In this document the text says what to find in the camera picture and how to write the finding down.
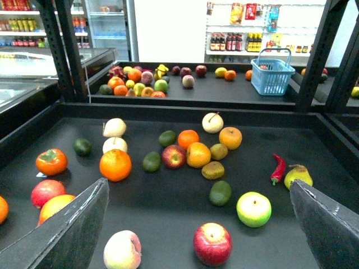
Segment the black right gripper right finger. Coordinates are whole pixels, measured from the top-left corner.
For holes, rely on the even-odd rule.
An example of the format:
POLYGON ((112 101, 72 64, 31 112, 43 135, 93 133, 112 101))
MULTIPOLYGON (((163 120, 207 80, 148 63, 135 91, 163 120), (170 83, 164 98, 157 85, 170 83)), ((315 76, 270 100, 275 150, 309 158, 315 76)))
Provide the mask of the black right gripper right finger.
POLYGON ((289 192, 319 268, 358 268, 358 214, 299 179, 289 192))

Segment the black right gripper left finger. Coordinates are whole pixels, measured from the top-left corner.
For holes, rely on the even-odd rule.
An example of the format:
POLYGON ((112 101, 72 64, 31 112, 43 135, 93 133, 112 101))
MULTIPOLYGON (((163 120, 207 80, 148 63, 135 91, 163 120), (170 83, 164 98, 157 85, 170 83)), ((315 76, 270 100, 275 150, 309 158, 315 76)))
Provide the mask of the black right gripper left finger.
POLYGON ((88 268, 108 206, 100 178, 34 230, 1 251, 1 268, 88 268))

